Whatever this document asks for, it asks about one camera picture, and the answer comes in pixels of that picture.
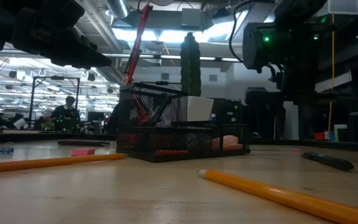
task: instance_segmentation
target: dark hair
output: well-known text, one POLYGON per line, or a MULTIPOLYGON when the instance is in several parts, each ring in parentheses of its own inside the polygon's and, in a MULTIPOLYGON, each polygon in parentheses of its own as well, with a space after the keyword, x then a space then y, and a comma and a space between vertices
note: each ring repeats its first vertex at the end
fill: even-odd
POLYGON ((66 103, 74 103, 74 102, 75 102, 74 97, 72 97, 72 96, 66 97, 66 103))

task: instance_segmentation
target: marker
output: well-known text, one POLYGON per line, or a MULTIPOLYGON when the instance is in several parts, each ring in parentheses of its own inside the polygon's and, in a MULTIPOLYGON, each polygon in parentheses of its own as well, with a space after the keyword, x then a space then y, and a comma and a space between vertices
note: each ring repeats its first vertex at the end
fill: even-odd
POLYGON ((306 159, 320 162, 322 164, 326 164, 328 166, 335 167, 343 171, 349 171, 354 168, 353 164, 351 164, 349 161, 331 156, 325 156, 315 152, 304 152, 302 156, 306 159))
POLYGON ((199 170, 198 172, 208 180, 336 223, 358 223, 358 208, 341 205, 339 203, 330 202, 329 200, 281 189, 269 184, 263 184, 215 170, 199 170))

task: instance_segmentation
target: black marker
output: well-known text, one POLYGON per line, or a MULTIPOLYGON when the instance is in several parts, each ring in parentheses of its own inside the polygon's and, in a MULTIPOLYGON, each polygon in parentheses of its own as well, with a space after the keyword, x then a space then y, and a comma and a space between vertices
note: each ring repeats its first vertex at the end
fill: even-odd
POLYGON ((317 161, 343 171, 349 171, 354 168, 353 164, 351 164, 349 161, 331 156, 325 156, 315 152, 304 152, 302 156, 306 159, 311 159, 313 161, 317 161))

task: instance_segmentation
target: table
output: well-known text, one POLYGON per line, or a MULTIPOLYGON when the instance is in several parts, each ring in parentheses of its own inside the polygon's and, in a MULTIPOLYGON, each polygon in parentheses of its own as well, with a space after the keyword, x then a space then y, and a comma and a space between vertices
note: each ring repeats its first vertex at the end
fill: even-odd
MULTIPOLYGON (((15 145, 0 161, 67 157, 82 147, 56 141, 15 145)), ((329 223, 219 185, 198 169, 229 174, 358 207, 358 152, 251 146, 249 155, 154 164, 127 158, 0 173, 0 223, 329 223), (343 172, 301 158, 304 151, 355 165, 343 172)), ((113 153, 100 148, 97 154, 113 153)))

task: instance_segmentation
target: ductwork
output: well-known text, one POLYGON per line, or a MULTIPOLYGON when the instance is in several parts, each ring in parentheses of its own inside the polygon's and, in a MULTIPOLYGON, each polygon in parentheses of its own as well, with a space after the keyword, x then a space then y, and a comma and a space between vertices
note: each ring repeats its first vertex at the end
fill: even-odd
POLYGON ((107 8, 116 19, 123 19, 129 15, 127 0, 106 0, 107 8))

